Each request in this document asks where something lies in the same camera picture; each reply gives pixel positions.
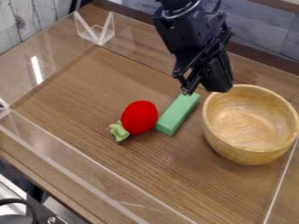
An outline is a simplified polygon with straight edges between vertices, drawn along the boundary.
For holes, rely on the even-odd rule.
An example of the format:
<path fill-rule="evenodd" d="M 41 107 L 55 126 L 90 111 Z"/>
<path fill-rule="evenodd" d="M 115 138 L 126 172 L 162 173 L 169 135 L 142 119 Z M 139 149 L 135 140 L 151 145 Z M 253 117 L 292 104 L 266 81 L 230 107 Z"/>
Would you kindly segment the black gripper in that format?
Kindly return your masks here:
<path fill-rule="evenodd" d="M 220 12 L 222 0 L 212 10 L 205 0 L 157 0 L 154 26 L 170 53 L 176 56 L 173 77 L 182 92 L 192 95 L 200 85 L 210 92 L 228 93 L 234 74 L 226 45 L 233 36 L 228 14 Z"/>

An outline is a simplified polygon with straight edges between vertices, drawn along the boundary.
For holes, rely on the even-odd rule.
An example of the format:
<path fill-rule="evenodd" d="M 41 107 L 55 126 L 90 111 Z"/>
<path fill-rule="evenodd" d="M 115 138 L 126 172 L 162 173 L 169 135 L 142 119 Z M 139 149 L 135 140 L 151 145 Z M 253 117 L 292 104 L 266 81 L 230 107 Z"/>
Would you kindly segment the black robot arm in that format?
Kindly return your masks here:
<path fill-rule="evenodd" d="M 228 53 L 233 36 L 222 0 L 206 10 L 204 0 L 157 0 L 162 6 L 154 13 L 154 27 L 170 53 L 176 56 L 173 77 L 182 92 L 192 95 L 200 85 L 210 92 L 226 93 L 234 86 Z"/>

